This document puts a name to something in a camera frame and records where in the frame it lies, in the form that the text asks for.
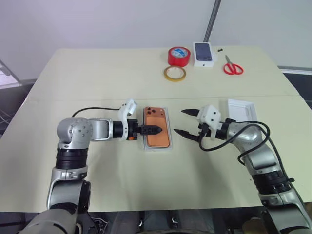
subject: tape roll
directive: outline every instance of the tape roll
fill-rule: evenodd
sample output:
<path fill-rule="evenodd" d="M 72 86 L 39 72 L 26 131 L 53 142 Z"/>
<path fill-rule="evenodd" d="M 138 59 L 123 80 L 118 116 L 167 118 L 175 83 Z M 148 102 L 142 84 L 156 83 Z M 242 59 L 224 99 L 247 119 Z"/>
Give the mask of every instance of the tape roll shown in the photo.
<path fill-rule="evenodd" d="M 178 82 L 186 77 L 186 71 L 179 66 L 170 66 L 164 70 L 164 76 L 167 80 Z"/>
<path fill-rule="evenodd" d="M 184 67 L 190 61 L 191 52 L 181 46 L 176 46 L 168 51 L 168 63 L 171 66 Z"/>

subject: white tray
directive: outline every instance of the white tray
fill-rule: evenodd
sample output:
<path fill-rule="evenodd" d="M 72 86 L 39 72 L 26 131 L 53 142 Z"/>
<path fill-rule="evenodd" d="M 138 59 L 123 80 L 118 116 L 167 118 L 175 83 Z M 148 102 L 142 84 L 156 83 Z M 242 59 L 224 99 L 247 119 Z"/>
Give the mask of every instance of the white tray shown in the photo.
<path fill-rule="evenodd" d="M 258 121 L 254 104 L 252 102 L 229 99 L 228 107 L 229 118 L 234 119 L 237 122 Z"/>

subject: floor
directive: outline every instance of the floor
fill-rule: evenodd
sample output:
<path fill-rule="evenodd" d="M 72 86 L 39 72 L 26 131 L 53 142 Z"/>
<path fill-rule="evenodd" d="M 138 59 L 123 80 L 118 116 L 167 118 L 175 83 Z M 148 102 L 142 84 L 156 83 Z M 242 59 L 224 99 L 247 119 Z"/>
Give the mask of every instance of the floor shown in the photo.
<path fill-rule="evenodd" d="M 285 74 L 291 84 L 312 109 L 312 76 Z M 0 138 L 8 123 L 22 105 L 32 85 L 0 90 Z M 202 231 L 211 233 L 226 233 L 228 229 L 240 229 L 242 224 L 253 216 L 259 216 L 262 207 L 202 209 L 184 211 L 142 211 L 142 212 L 108 212 L 92 213 L 108 221 L 105 233 L 130 233 L 129 227 L 123 224 L 135 223 L 136 231 L 159 230 L 168 228 L 200 227 Z M 0 233 L 15 234 L 22 229 L 36 214 L 0 212 Z"/>

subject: orange phone case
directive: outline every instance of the orange phone case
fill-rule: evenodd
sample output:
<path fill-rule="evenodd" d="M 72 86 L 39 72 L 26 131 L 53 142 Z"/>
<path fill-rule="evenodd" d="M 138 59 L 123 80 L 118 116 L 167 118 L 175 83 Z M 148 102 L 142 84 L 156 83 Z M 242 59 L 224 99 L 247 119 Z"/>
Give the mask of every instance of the orange phone case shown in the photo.
<path fill-rule="evenodd" d="M 149 147 L 168 148 L 170 141 L 165 111 L 159 107 L 145 107 L 144 123 L 147 125 L 157 125 L 162 128 L 162 131 L 156 135 L 147 135 L 147 145 Z"/>

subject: scissor blade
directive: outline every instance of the scissor blade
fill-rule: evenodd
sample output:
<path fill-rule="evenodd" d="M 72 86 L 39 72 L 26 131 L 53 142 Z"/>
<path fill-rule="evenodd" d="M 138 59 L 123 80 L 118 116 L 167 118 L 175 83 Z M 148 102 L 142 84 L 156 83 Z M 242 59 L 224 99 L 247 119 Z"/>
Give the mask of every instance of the scissor blade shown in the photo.
<path fill-rule="evenodd" d="M 225 55 L 225 59 L 228 63 L 232 63 L 231 60 L 229 59 L 229 57 L 227 55 Z"/>
<path fill-rule="evenodd" d="M 191 116 L 197 116 L 199 109 L 185 109 L 185 110 L 182 110 L 181 112 L 186 113 Z"/>
<path fill-rule="evenodd" d="M 181 129 L 174 129 L 178 134 L 180 134 L 181 136 L 183 136 L 184 138 L 190 139 L 190 140 L 194 140 L 194 141 L 198 141 L 198 136 L 192 135 L 190 134 L 188 131 L 184 131 Z"/>

